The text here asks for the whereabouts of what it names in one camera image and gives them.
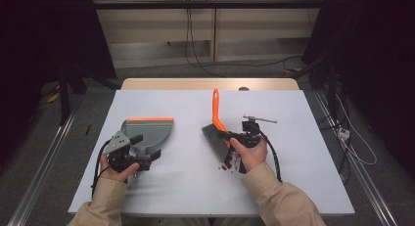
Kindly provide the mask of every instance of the forearm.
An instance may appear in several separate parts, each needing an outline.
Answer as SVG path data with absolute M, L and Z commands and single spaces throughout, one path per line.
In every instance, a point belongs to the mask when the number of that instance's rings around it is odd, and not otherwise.
M 317 207 L 299 188 L 280 183 L 266 163 L 252 169 L 243 182 L 259 206 L 266 225 L 324 225 Z
M 100 178 L 92 202 L 84 203 L 69 225 L 121 225 L 126 189 L 125 183 Z

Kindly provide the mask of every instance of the finger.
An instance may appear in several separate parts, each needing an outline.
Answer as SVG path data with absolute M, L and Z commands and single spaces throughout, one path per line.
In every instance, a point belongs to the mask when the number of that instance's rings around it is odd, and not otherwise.
M 100 158 L 101 171 L 109 166 L 106 154 L 102 154 Z
M 123 181 L 126 178 L 128 178 L 128 176 L 132 175 L 135 171 L 137 171 L 139 167 L 140 167 L 139 163 L 133 163 L 130 166 L 128 166 L 126 169 L 124 169 L 124 171 L 122 171 L 119 174 L 119 177 L 121 177 Z
M 233 148 L 235 148 L 235 150 L 237 150 L 239 154 L 241 154 L 242 156 L 247 151 L 247 148 L 243 144 L 241 144 L 237 139 L 231 138 L 230 142 Z

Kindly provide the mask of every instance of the table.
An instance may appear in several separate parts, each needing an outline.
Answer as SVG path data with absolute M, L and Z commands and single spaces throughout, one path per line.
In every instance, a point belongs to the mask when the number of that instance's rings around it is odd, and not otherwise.
M 257 215 L 256 204 L 240 182 L 243 175 L 220 169 L 221 163 L 202 133 L 201 128 L 211 124 L 214 87 L 220 93 L 219 117 L 229 130 L 241 132 L 242 113 L 271 119 L 274 117 L 270 116 L 276 116 L 277 124 L 259 125 L 276 148 L 284 181 L 303 189 L 322 214 L 354 213 L 302 91 L 292 79 L 271 78 L 127 79 L 115 94 L 69 212 L 76 212 L 82 203 L 90 201 L 89 186 L 102 144 L 127 117 L 156 115 L 174 117 L 172 131 L 161 144 L 161 158 L 152 164 L 151 170 L 130 181 L 123 213 Z M 252 91 L 236 91 L 240 87 Z M 275 171 L 271 155 L 267 162 Z

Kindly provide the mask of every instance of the person's right hand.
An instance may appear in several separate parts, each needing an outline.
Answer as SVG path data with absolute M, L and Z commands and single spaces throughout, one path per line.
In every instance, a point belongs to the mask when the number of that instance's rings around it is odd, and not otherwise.
M 241 155 L 242 162 L 244 163 L 247 172 L 265 162 L 268 151 L 266 149 L 266 142 L 263 139 L 260 139 L 259 143 L 253 148 L 245 147 L 235 138 L 231 138 L 230 141 L 235 150 Z

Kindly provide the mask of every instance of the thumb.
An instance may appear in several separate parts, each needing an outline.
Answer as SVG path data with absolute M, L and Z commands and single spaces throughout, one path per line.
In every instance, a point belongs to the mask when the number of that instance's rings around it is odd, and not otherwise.
M 133 163 L 130 166 L 128 166 L 126 169 L 124 169 L 120 174 L 119 177 L 122 178 L 122 181 L 124 181 L 128 176 L 132 175 L 138 168 L 140 167 L 139 163 Z
M 243 156 L 247 152 L 248 149 L 243 144 L 241 144 L 237 139 L 231 138 L 230 142 L 231 142 L 232 147 L 235 148 L 235 150 L 238 151 L 239 154 L 241 154 L 241 156 Z

